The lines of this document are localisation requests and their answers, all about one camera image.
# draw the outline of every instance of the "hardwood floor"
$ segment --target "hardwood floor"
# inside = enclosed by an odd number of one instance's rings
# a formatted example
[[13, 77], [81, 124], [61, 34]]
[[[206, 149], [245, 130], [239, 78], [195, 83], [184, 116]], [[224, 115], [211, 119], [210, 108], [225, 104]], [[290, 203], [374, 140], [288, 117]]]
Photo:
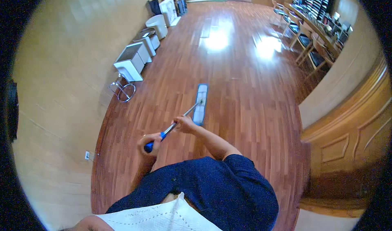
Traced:
[[[274, 230], [290, 230], [308, 178], [297, 104], [310, 92], [282, 45], [272, 8], [242, 2], [190, 3], [135, 82], [131, 101], [112, 99], [101, 127], [91, 179], [91, 206], [104, 213], [129, 194], [136, 141], [165, 130], [208, 83], [204, 127], [235, 145], [274, 188], [280, 206]], [[282, 38], [288, 46], [287, 37]], [[194, 136], [171, 133], [155, 169], [208, 155]]]

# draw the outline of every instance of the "navy blue shirt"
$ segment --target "navy blue shirt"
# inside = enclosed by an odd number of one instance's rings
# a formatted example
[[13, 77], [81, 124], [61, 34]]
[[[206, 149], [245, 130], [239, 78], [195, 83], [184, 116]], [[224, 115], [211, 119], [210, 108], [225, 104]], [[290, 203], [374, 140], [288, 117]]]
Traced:
[[199, 213], [222, 230], [271, 230], [278, 213], [268, 181], [242, 155], [218, 161], [186, 160], [148, 173], [137, 188], [106, 213], [157, 205], [184, 192]]

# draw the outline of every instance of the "flat mop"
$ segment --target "flat mop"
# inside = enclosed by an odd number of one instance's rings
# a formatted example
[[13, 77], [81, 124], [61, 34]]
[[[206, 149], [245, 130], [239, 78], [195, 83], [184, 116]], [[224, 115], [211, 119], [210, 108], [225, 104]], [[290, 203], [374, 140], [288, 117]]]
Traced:
[[[205, 103], [207, 101], [207, 92], [208, 92], [208, 85], [199, 84], [198, 91], [196, 94], [195, 104], [184, 114], [184, 116], [187, 116], [190, 112], [195, 110], [193, 112], [192, 120], [198, 126], [203, 125], [204, 114], [205, 114]], [[169, 132], [171, 132], [176, 127], [176, 125], [177, 123], [174, 122], [169, 126], [169, 128], [161, 132], [161, 137], [162, 137], [161, 142], [165, 139], [165, 137], [169, 134]], [[153, 151], [153, 145], [154, 142], [149, 142], [144, 146], [144, 151], [146, 151], [147, 153], [151, 153]]]

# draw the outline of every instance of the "chair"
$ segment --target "chair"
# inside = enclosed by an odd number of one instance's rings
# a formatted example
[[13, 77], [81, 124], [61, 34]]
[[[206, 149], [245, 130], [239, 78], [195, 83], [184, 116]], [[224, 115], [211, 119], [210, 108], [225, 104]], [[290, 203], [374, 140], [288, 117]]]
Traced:
[[293, 41], [290, 44], [290, 49], [293, 48], [294, 44], [297, 41], [301, 44], [304, 50], [306, 50], [306, 48], [312, 41], [312, 32], [309, 29], [305, 28], [305, 26], [302, 23], [300, 23], [300, 31], [297, 33], [296, 37], [293, 39]]
[[301, 18], [294, 16], [291, 12], [288, 13], [288, 18], [291, 20], [291, 22], [287, 23], [285, 30], [283, 30], [283, 32], [282, 32], [282, 37], [285, 35], [287, 29], [289, 29], [291, 32], [293, 32], [294, 35], [297, 35], [298, 32], [300, 31], [299, 25], [301, 22]]
[[280, 15], [279, 23], [281, 23], [282, 17], [285, 14], [283, 12], [284, 6], [282, 4], [277, 3], [275, 0], [272, 0], [272, 4], [274, 5], [274, 13]]
[[[311, 46], [311, 48], [307, 52], [307, 55], [312, 62], [314, 70], [308, 76], [306, 76], [305, 80], [307, 80], [312, 74], [315, 74], [317, 71], [320, 71], [325, 64], [329, 64], [331, 66], [334, 64], [334, 62], [332, 62], [329, 57], [326, 47], [320, 42], [318, 42], [316, 38], [313, 38], [313, 44], [309, 46]], [[298, 66], [300, 66], [305, 61], [305, 59], [306, 56], [303, 57], [302, 61], [298, 64]]]
[[290, 20], [290, 18], [288, 17], [288, 15], [291, 13], [291, 11], [283, 6], [283, 12], [285, 13], [283, 15], [283, 20], [286, 21], [286, 23], [294, 23]]
[[[129, 101], [133, 95], [135, 94], [136, 91], [136, 87], [134, 84], [130, 83], [129, 81], [127, 81], [127, 79], [125, 79], [125, 77], [120, 73], [120, 72], [115, 72], [116, 76], [116, 81], [112, 82], [110, 85], [108, 85], [107, 87], [113, 92], [113, 94], [115, 94], [117, 96], [117, 100], [119, 100], [120, 102], [127, 102]], [[125, 86], [123, 86], [121, 84], [122, 78], [124, 78], [125, 82], [127, 83]], [[133, 87], [133, 92], [132, 94], [128, 94], [125, 91], [125, 87], [127, 86], [132, 86]], [[120, 95], [121, 93], [123, 93], [127, 98], [125, 100], [121, 100], [120, 99]]]

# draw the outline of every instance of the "mop head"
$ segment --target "mop head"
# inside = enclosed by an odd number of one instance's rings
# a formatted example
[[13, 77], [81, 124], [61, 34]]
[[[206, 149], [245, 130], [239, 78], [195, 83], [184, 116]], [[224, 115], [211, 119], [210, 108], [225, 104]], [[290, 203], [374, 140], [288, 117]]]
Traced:
[[204, 121], [204, 114], [205, 114], [205, 104], [207, 101], [207, 92], [208, 92], [208, 85], [207, 84], [199, 84], [196, 96], [196, 102], [200, 102], [195, 110], [193, 111], [193, 122], [198, 125], [202, 126]]

